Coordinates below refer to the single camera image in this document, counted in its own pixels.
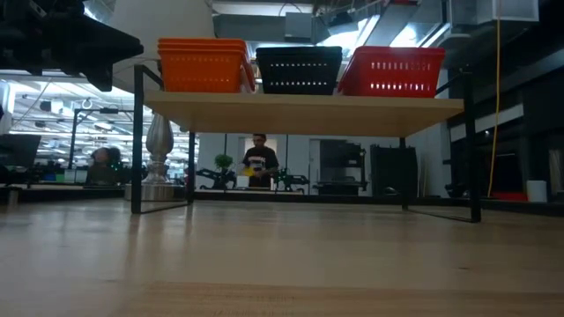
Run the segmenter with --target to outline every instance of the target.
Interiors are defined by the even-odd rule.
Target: black basket
[[[258,48],[264,93],[331,95],[343,61],[341,47]]]

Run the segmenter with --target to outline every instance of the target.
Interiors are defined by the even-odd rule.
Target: white pillar
[[[110,25],[135,36],[145,47],[142,55],[114,65],[114,85],[133,91],[133,65],[143,63],[155,72],[158,41],[162,37],[213,38],[212,10],[205,0],[120,0]],[[145,80],[145,87],[158,86]]]

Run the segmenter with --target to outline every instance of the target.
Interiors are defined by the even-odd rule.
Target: orange basket
[[[250,62],[249,53],[247,52],[247,48],[242,48],[240,45],[231,45],[231,44],[192,44],[192,43],[160,43],[159,49],[227,49],[227,50],[240,50],[247,61]]]
[[[246,56],[239,50],[159,50],[162,75],[168,92],[253,92]]]
[[[216,46],[234,46],[240,48],[248,54],[247,50],[247,43],[243,40],[233,40],[233,39],[176,39],[176,38],[166,38],[166,39],[159,39],[159,48],[161,46],[168,46],[168,45],[206,45],[206,46],[213,46],[214,49]]]
[[[167,43],[167,44],[159,44],[159,49],[182,49],[182,50],[236,50],[241,51],[245,54],[246,60],[243,62],[243,67],[245,68],[245,72],[247,74],[247,78],[251,83],[251,90],[255,90],[255,76],[253,75],[253,68],[250,65],[249,55],[247,54],[247,50],[242,50],[238,45],[203,45],[203,44],[183,44],[183,43]]]
[[[170,92],[253,92],[247,44],[233,39],[159,39],[163,80]]]

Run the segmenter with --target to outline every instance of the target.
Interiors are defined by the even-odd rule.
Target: yellow cable
[[[487,196],[492,195],[492,186],[494,185],[494,169],[495,169],[495,153],[497,150],[497,130],[500,120],[500,104],[501,104],[501,0],[498,0],[497,7],[497,71],[496,71],[496,101],[495,101],[495,126],[493,128],[493,147],[492,147],[492,165],[490,168],[490,185],[487,190]]]

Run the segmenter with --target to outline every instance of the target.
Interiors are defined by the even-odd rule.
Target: table surface
[[[3,317],[564,312],[555,217],[488,210],[470,225],[399,206],[238,202],[132,217],[122,199],[4,208]]]
[[[145,92],[145,104],[196,132],[410,136],[464,109],[463,100]]]

